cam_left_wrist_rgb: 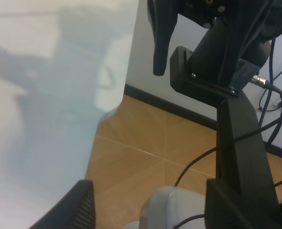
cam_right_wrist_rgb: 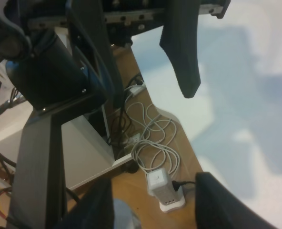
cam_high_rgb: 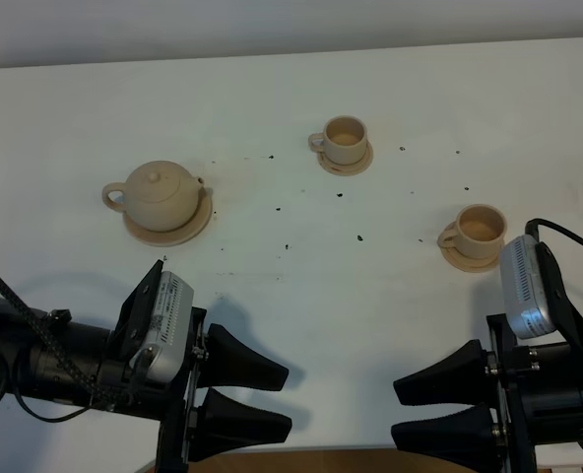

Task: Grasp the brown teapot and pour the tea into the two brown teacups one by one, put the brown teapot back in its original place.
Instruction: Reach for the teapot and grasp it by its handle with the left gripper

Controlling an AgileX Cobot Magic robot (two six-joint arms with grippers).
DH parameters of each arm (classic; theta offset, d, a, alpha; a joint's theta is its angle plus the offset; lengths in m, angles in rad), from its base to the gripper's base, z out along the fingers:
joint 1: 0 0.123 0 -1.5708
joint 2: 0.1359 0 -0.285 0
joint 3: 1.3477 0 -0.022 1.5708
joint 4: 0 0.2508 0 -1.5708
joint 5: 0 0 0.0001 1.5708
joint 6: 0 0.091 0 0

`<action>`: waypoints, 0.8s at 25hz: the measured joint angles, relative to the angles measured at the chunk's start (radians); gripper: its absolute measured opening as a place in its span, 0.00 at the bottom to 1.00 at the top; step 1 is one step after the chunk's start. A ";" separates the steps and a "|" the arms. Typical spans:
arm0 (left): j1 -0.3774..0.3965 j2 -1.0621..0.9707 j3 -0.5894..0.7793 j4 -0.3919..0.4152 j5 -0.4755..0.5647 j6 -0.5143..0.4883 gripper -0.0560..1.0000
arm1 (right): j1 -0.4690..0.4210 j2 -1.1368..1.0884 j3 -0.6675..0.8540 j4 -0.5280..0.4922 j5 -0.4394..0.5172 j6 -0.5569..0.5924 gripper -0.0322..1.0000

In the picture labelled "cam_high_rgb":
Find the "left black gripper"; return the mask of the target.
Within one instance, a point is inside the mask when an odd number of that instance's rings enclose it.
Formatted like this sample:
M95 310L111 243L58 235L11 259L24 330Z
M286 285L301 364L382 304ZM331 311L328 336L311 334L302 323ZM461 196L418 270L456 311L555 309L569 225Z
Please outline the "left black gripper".
M237 386L281 391L289 370L250 349L223 326L211 324L205 348L207 311L192 307L183 363L167 384L146 381L153 355L144 352L135 367L130 361L142 347L153 308L125 305L104 352L104 386L119 398L115 410L161 422L156 455L157 472L186 472L196 381L203 367L203 386ZM241 404L209 389L197 409L196 460L253 445L282 443L292 419Z

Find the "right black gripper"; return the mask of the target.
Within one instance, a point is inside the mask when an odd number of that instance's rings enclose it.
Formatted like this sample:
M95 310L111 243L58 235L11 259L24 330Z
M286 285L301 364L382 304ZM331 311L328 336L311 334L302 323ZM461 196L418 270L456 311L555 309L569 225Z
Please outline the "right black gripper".
M403 405L477 405L435 419L411 421L391 427L397 448L409 453L442 459L476 472L536 472L535 448L531 443L518 385L513 350L517 339L504 314L486 318L497 368L497 412L505 457L499 459L494 422L489 408L487 351L479 340L428 367L393 382Z

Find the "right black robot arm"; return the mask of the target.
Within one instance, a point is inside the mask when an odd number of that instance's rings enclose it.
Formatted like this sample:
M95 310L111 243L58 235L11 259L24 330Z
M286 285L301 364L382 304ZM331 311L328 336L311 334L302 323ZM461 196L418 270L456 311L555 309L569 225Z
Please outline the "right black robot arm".
M583 450L583 365L571 341L521 345L504 315L486 322L491 350L470 340L394 381L405 406L465 407L392 426L397 448L475 472L535 472L538 445L575 442Z

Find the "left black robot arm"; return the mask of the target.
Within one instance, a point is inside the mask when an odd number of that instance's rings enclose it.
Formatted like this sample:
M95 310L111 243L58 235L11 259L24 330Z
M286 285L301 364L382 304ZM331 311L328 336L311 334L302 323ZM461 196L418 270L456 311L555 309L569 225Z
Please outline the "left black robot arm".
M288 370L258 354L183 297L153 303L131 296L113 330L73 321L68 311L38 318L89 378L81 385L53 351L0 298L0 400L15 396L156 420L156 468L185 472L193 462L238 448L281 443L282 414L241 404L225 386L283 388Z

